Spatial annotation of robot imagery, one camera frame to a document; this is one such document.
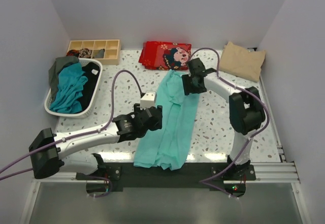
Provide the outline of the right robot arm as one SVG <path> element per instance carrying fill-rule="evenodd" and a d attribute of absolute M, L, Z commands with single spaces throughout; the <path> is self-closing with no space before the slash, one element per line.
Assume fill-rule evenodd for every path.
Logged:
<path fill-rule="evenodd" d="M 214 68 L 205 68 L 199 58 L 187 63 L 189 74 L 182 76 L 184 94 L 201 94 L 212 91 L 229 105 L 230 124 L 235 131 L 229 165 L 226 174 L 237 180 L 244 174 L 244 167 L 250 162 L 252 138 L 260 131 L 266 120 L 267 109 L 263 105 L 256 87 L 243 88 L 217 76 Z"/>

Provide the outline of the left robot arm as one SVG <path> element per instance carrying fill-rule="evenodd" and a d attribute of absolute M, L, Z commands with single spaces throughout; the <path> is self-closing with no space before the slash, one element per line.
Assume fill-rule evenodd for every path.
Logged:
<path fill-rule="evenodd" d="M 54 134 L 43 129 L 29 146 L 32 170 L 36 179 L 45 179 L 58 172 L 75 172 L 101 179 L 105 174 L 100 155 L 72 157 L 72 154 L 105 144 L 115 144 L 142 138 L 148 131 L 162 128 L 163 108 L 142 109 L 134 105 L 133 112 L 119 115 L 104 126 Z"/>

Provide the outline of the mint green t shirt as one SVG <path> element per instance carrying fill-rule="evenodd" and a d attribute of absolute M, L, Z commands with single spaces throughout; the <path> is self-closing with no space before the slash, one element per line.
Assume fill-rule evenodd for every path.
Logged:
<path fill-rule="evenodd" d="M 183 72 L 170 70 L 157 90 L 156 104 L 162 106 L 162 129 L 148 131 L 140 140 L 134 166 L 178 170 L 185 163 L 191 144 L 199 95 L 185 95 Z"/>

